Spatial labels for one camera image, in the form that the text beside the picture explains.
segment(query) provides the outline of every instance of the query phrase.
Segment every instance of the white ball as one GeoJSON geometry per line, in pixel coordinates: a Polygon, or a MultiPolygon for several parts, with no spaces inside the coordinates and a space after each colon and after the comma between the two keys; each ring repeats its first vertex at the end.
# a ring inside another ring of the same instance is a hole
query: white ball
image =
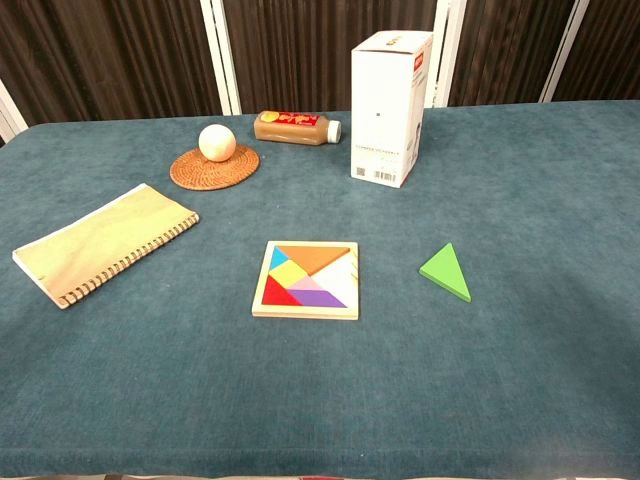
{"type": "Polygon", "coordinates": [[[207,159],[224,162],[236,150],[236,137],[224,125],[209,125],[200,132],[198,147],[207,159]]]}

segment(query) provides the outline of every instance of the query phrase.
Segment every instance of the brown curtain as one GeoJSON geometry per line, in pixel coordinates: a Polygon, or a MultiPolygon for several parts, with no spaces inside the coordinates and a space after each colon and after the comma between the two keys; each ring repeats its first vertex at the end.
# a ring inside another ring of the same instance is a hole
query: brown curtain
{"type": "Polygon", "coordinates": [[[468,0],[449,105],[537,102],[573,0],[468,0]]]}
{"type": "Polygon", "coordinates": [[[221,112],[198,0],[2,0],[0,44],[29,125],[221,112]]]}
{"type": "Polygon", "coordinates": [[[378,30],[433,30],[436,0],[233,0],[242,111],[351,106],[351,49],[378,30]]]}
{"type": "Polygon", "coordinates": [[[640,99],[640,2],[591,0],[553,100],[640,99]]]}

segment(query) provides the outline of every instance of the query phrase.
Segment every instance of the bottle cap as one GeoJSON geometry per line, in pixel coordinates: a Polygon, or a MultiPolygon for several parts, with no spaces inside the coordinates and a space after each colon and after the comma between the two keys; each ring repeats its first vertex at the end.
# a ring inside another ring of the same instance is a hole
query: bottle cap
{"type": "Polygon", "coordinates": [[[327,142],[338,143],[340,141],[340,134],[342,133],[342,126],[337,120],[329,120],[329,128],[327,129],[327,142]]]}

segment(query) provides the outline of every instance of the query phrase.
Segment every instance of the tangram puzzle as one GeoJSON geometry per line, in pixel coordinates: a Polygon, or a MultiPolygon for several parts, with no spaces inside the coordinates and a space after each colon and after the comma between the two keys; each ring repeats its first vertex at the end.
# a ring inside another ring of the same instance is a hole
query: tangram puzzle
{"type": "Polygon", "coordinates": [[[251,312],[257,317],[358,319],[358,244],[267,243],[251,312]]]}

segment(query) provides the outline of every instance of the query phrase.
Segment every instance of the cardboard box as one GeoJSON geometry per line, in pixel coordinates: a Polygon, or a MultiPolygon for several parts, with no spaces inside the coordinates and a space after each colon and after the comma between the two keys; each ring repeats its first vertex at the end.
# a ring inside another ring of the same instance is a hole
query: cardboard box
{"type": "Polygon", "coordinates": [[[400,187],[418,158],[431,32],[382,31],[351,51],[351,176],[400,187]]]}

